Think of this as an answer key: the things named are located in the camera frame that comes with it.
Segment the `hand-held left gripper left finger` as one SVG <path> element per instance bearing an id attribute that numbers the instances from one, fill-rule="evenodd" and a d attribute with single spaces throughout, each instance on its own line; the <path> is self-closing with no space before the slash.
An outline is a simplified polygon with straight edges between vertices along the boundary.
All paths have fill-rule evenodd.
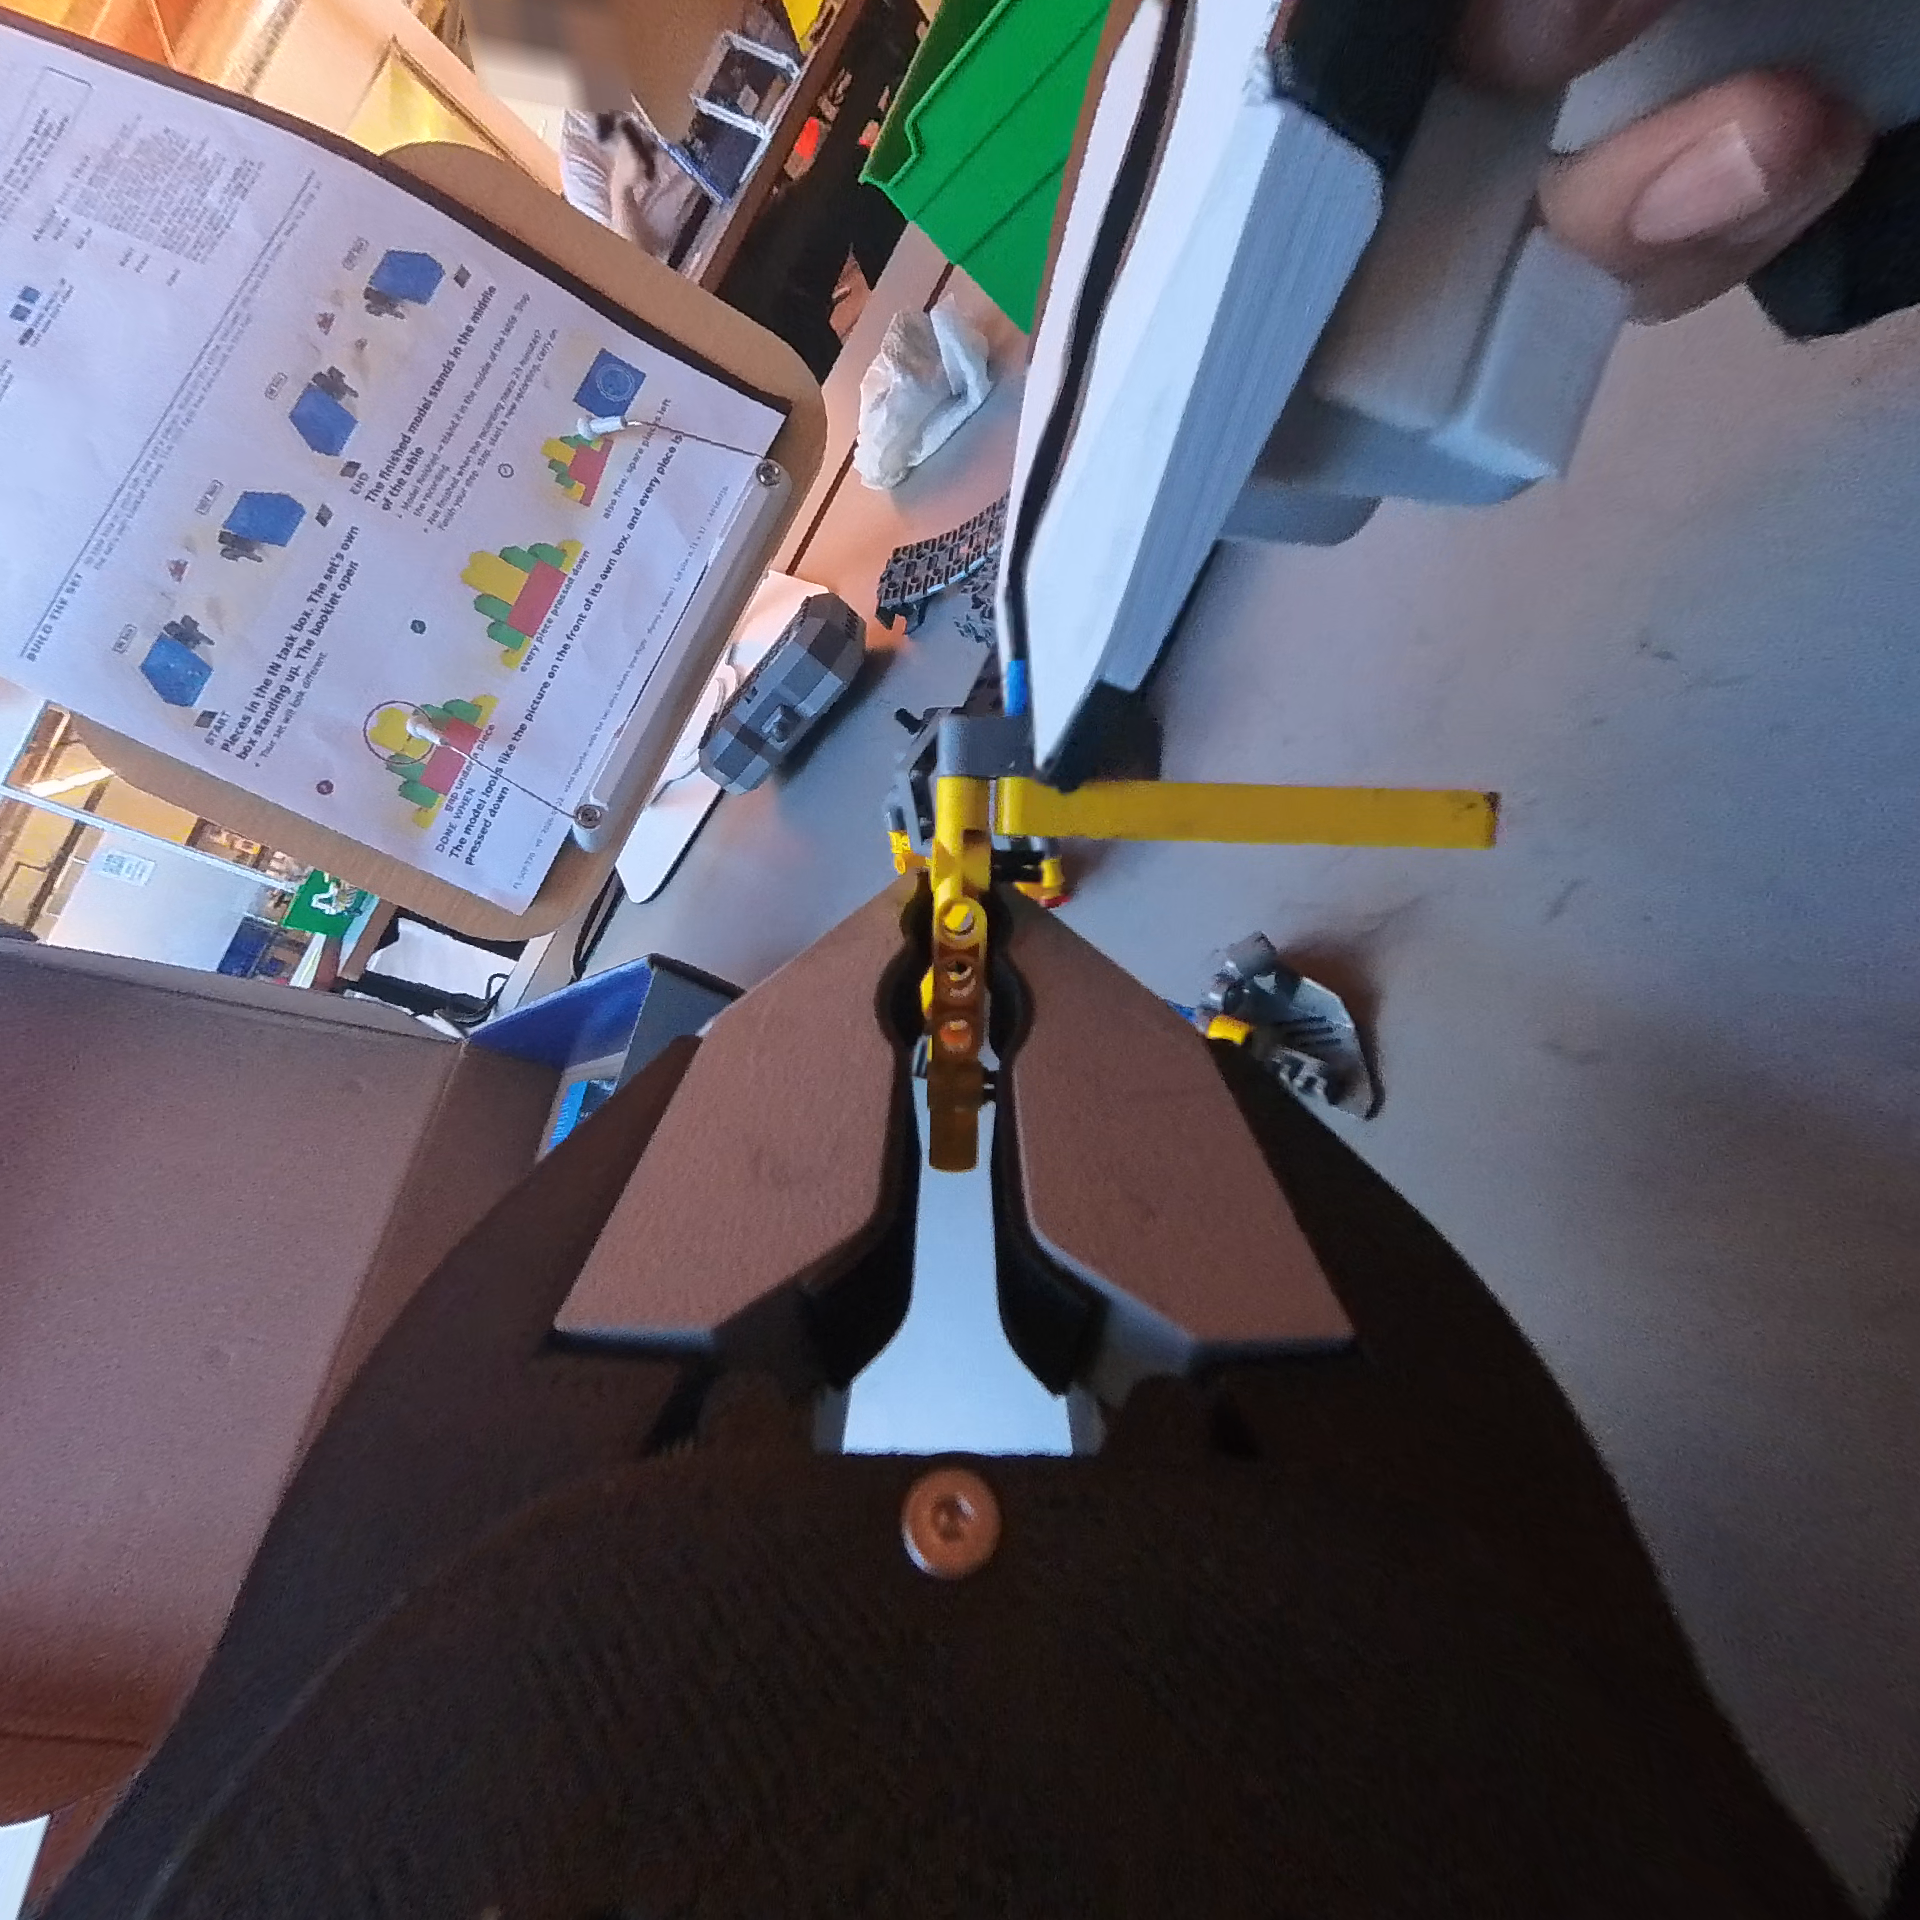
<path id="1" fill-rule="evenodd" d="M 909 1298 L 908 884 L 710 1020 L 554 1337 L 788 1388 L 852 1387 Z"/>

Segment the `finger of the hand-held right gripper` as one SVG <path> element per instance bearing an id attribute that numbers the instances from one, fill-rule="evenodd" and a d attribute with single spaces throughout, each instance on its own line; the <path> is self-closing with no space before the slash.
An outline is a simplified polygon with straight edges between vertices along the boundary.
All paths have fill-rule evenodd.
<path id="1" fill-rule="evenodd" d="M 1239 114 L 1248 30 L 1283 4 L 1116 4 L 1069 151 L 1029 344 L 1001 549 L 1001 660 L 1023 660 L 1035 772 L 1076 783 L 1215 540 L 1189 526 L 1183 259 Z"/>

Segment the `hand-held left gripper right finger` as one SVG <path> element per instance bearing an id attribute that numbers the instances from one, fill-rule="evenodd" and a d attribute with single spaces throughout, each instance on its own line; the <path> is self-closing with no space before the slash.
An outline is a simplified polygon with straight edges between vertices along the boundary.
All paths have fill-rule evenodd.
<path id="1" fill-rule="evenodd" d="M 1051 1395 L 1344 1353 L 1348 1310 L 1210 1046 L 1011 901 L 996 963 L 997 1312 Z"/>

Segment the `small grey yellow toy assembly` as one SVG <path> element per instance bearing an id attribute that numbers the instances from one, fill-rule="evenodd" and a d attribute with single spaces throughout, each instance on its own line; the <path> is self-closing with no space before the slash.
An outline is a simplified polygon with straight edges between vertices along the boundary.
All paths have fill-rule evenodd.
<path id="1" fill-rule="evenodd" d="M 1357 1120 L 1377 1116 L 1371 1054 L 1345 1002 L 1294 970 L 1263 934 L 1215 955 L 1191 1020 L 1204 1041 L 1239 1048 L 1288 1093 Z"/>

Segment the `yellow angled toy beam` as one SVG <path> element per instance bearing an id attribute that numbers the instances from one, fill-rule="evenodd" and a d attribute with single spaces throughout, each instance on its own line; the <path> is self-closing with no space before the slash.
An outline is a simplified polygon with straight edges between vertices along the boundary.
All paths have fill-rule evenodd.
<path id="1" fill-rule="evenodd" d="M 977 1164 L 988 1096 L 981 1060 L 989 1020 L 991 787 L 938 775 L 931 783 L 928 968 L 923 974 L 925 1163 L 944 1174 Z"/>

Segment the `grey toy connector with pins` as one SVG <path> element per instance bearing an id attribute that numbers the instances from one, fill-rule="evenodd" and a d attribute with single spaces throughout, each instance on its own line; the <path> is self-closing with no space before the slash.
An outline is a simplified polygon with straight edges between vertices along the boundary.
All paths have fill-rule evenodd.
<path id="1" fill-rule="evenodd" d="M 931 762 L 935 781 L 997 783 L 1035 777 L 1025 660 L 1001 663 L 997 694 L 999 704 L 989 713 L 952 709 L 938 719 Z"/>

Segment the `long yellow toy beam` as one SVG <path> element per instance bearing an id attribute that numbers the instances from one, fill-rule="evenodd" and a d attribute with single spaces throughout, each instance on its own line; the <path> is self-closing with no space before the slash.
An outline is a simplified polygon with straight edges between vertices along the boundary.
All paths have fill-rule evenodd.
<path id="1" fill-rule="evenodd" d="M 993 784 L 1001 839 L 1147 846 L 1489 853 L 1500 796 L 1469 789 L 1035 779 Z"/>

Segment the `grey desk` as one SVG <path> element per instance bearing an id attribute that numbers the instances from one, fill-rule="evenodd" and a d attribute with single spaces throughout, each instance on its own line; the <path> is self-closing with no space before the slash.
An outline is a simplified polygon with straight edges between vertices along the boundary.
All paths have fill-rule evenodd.
<path id="1" fill-rule="evenodd" d="M 1482 856 L 1094 851 L 1161 996 L 1265 933 L 1369 1023 L 1348 1141 L 1541 1350 L 1707 1679 L 1882 1906 L 1916 1819 L 1916 310 L 1619 343 L 1572 472 L 1226 546 L 1176 781 L 1500 796 Z"/>

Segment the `person's right hand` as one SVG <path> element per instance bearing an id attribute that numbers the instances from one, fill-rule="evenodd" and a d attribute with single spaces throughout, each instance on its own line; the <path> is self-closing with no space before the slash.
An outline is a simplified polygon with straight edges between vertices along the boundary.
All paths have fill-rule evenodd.
<path id="1" fill-rule="evenodd" d="M 1469 2 L 1451 65 L 1478 91 L 1562 94 L 1668 10 L 1668 2 Z M 1802 239 L 1856 185 L 1868 149 L 1866 120 L 1817 80 L 1747 69 L 1550 156 L 1533 209 L 1558 247 L 1621 293 L 1632 324 L 1668 324 Z"/>

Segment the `crumpled white plastic bag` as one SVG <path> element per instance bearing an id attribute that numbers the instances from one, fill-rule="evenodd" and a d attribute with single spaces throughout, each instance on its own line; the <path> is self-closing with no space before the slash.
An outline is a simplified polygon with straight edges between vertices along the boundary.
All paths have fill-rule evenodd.
<path id="1" fill-rule="evenodd" d="M 898 490 L 991 390 L 989 343 L 963 310 L 952 300 L 899 310 L 857 387 L 852 464 L 860 482 Z"/>

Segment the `dark grey toy track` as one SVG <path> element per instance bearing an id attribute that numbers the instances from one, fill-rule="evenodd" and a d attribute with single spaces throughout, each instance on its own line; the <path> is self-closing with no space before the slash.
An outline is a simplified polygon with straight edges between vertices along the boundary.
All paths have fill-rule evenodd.
<path id="1" fill-rule="evenodd" d="M 1008 505 L 1009 494 L 1001 493 L 952 528 L 895 546 L 876 580 L 876 621 L 913 633 L 931 603 L 947 592 L 984 587 L 991 594 Z"/>

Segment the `green plastic bin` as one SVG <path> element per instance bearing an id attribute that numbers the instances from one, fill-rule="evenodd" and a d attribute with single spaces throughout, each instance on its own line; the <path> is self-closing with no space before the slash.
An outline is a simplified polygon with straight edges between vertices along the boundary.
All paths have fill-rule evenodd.
<path id="1" fill-rule="evenodd" d="M 861 166 L 860 180 L 1025 334 L 1095 57 L 1118 45 L 1110 13 L 939 4 Z"/>

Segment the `grey toy battery box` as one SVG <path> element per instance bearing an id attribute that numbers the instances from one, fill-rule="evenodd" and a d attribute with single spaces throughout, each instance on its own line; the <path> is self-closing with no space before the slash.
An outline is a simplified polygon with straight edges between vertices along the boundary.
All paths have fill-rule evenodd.
<path id="1" fill-rule="evenodd" d="M 750 795 L 784 770 L 852 691 L 868 654 L 866 633 L 866 621 L 837 594 L 803 594 L 707 724 L 697 770 L 730 796 Z"/>

